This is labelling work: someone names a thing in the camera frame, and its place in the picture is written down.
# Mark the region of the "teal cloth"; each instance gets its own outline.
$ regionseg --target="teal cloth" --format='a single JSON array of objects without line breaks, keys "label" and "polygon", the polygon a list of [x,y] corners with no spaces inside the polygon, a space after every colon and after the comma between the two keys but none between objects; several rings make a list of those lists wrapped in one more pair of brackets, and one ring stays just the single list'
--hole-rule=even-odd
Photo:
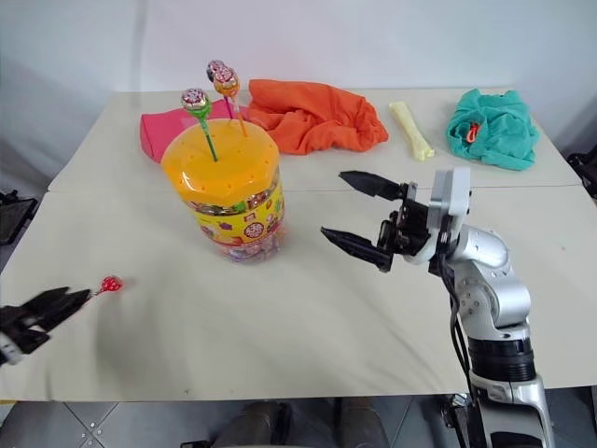
[{"label": "teal cloth", "polygon": [[[480,124],[474,143],[466,141],[472,123]],[[458,102],[446,130],[454,154],[508,170],[522,171],[535,163],[533,146],[539,132],[531,124],[529,106],[518,93],[481,95],[468,91]]]}]

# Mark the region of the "red lollipop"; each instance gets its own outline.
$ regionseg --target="red lollipop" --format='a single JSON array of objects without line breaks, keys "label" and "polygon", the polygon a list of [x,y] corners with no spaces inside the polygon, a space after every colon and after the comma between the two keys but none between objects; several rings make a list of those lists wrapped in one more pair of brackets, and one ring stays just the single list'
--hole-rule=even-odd
[{"label": "red lollipop", "polygon": [[103,292],[108,292],[108,291],[109,292],[118,291],[121,288],[122,288],[122,280],[120,280],[120,278],[116,277],[115,275],[110,275],[102,281],[102,286],[100,287],[100,290],[97,291],[94,295],[97,296],[98,294],[102,294]]}]

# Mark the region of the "candy jar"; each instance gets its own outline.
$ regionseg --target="candy jar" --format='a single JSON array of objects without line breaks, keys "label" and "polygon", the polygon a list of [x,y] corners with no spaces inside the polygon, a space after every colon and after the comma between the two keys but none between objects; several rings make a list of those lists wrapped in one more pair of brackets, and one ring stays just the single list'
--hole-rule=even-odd
[{"label": "candy jar", "polygon": [[245,136],[234,121],[187,128],[161,165],[203,233],[234,259],[255,259],[278,247],[285,211],[280,156],[263,129],[246,122]]}]

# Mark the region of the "pink cloth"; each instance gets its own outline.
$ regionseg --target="pink cloth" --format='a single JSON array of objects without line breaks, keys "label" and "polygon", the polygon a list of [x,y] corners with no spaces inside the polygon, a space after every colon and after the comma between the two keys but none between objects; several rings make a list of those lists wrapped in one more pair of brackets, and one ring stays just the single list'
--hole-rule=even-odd
[{"label": "pink cloth", "polygon": [[[241,113],[247,119],[247,108],[241,106]],[[212,103],[212,112],[207,119],[227,119],[229,117],[226,102],[222,100]],[[141,149],[157,163],[166,152],[175,137],[186,128],[194,126],[198,121],[183,109],[170,110],[160,114],[143,114],[139,126]]]}]

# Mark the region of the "person's legs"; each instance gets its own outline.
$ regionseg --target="person's legs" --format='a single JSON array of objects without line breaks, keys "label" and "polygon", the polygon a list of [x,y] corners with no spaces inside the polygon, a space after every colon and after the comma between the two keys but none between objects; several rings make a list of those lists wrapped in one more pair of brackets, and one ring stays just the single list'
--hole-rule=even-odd
[{"label": "person's legs", "polygon": [[217,437],[214,448],[284,444],[290,423],[290,407],[258,401],[247,405]]},{"label": "person's legs", "polygon": [[389,448],[382,421],[368,398],[337,401],[337,438],[340,448]]}]

